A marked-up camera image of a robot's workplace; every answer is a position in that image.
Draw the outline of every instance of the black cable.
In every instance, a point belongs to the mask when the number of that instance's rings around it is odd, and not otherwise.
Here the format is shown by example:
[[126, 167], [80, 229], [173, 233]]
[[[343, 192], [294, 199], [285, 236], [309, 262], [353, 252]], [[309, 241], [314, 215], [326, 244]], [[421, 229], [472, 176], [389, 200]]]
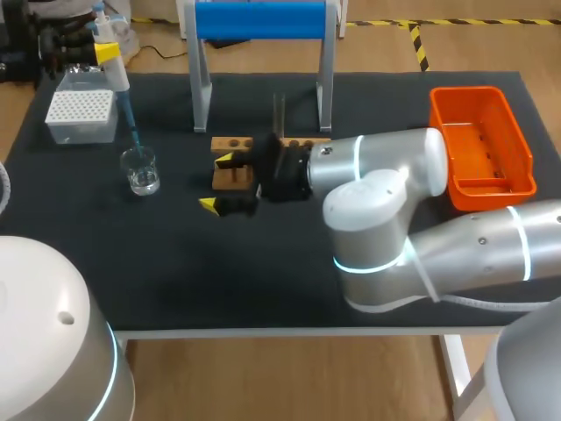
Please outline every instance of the black cable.
[[180, 54], [176, 54], [176, 55], [164, 55], [160, 52], [160, 50], [158, 48], [156, 48], [155, 46], [142, 46], [140, 49], [144, 49], [144, 48], [151, 48], [152, 50], [154, 50], [158, 56], [160, 56], [162, 59], [167, 60], [167, 59], [175, 59], [177, 57], [182, 57], [183, 55], [187, 55], [187, 52], [185, 53], [180, 53]]

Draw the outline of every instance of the glass beaker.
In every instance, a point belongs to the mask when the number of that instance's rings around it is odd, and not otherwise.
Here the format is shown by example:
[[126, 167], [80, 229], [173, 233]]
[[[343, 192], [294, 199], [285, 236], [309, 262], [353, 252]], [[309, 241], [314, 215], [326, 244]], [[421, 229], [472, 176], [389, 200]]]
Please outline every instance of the glass beaker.
[[126, 173], [131, 190], [139, 196], [148, 196], [160, 188], [156, 170], [156, 155], [147, 146], [135, 146], [121, 155], [121, 168]]

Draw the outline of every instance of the orange basket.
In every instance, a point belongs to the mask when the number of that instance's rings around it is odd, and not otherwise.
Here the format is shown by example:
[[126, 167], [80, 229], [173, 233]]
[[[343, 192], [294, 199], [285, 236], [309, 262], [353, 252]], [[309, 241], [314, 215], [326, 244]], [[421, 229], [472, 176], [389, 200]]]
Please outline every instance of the orange basket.
[[535, 195], [532, 153], [499, 89], [433, 89], [430, 125], [444, 135], [448, 194], [456, 209], [489, 211]]

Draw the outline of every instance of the black tabletop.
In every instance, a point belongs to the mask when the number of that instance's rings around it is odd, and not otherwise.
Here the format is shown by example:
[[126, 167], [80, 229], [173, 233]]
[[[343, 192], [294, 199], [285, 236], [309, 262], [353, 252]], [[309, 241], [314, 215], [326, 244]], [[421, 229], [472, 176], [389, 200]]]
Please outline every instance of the black tabletop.
[[[161, 187], [135, 197], [119, 170], [131, 139], [57, 146], [43, 123], [54, 83], [41, 86], [7, 169], [12, 198], [0, 234], [37, 239], [80, 270], [117, 330], [248, 327], [490, 326], [520, 314], [421, 300], [384, 314], [363, 314], [342, 298], [320, 205], [263, 203], [254, 218], [219, 219], [199, 197], [210, 183], [211, 136], [253, 136], [272, 128], [273, 93], [287, 99], [286, 135], [317, 133], [313, 75], [215, 75], [206, 134], [192, 131], [186, 75], [130, 75], [142, 141], [157, 155]], [[333, 139], [424, 127], [429, 91], [447, 85], [503, 90], [534, 154], [536, 199], [561, 197], [561, 163], [515, 73], [336, 75]], [[412, 231], [452, 217], [446, 197], [422, 203]], [[561, 296], [561, 279], [464, 293], [495, 301]]]

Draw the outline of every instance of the yellow black caution tape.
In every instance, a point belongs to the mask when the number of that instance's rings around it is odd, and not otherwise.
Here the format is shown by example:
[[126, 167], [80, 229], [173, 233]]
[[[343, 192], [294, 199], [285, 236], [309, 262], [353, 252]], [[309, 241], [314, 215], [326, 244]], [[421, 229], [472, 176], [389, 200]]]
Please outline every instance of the yellow black caution tape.
[[421, 43], [421, 33], [419, 32], [419, 25], [409, 25], [409, 33], [411, 34], [411, 39], [413, 40], [413, 46], [415, 47], [415, 52], [417, 55], [417, 61], [419, 66], [421, 66], [421, 71], [426, 72], [430, 70], [429, 61], [427, 60], [427, 54], [424, 51], [424, 46]]
[[561, 25], [561, 19], [382, 19], [353, 20], [347, 26], [399, 25]]

